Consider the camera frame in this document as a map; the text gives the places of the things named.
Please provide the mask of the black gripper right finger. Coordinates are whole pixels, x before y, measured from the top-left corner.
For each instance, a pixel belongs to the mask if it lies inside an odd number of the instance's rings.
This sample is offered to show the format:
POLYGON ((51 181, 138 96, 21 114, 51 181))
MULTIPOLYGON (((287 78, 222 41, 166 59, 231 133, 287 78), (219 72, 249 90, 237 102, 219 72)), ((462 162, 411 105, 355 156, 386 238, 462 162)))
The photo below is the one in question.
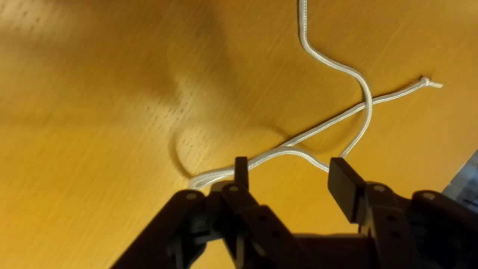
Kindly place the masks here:
POLYGON ((359 226, 358 235, 331 239, 338 269, 478 269, 478 215, 447 196, 422 190, 405 199, 340 157, 328 189, 359 226))

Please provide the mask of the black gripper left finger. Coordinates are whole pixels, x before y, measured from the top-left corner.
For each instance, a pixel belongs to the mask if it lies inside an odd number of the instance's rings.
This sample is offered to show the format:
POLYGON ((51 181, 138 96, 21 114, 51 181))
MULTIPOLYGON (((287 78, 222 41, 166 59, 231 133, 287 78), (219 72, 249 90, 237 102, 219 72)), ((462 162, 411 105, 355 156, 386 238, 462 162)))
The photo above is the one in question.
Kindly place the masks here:
POLYGON ((249 159, 235 160, 234 180, 205 196, 178 192, 113 269, 190 269, 211 241, 222 239, 237 269, 286 269, 295 263, 295 238, 249 192, 249 159))

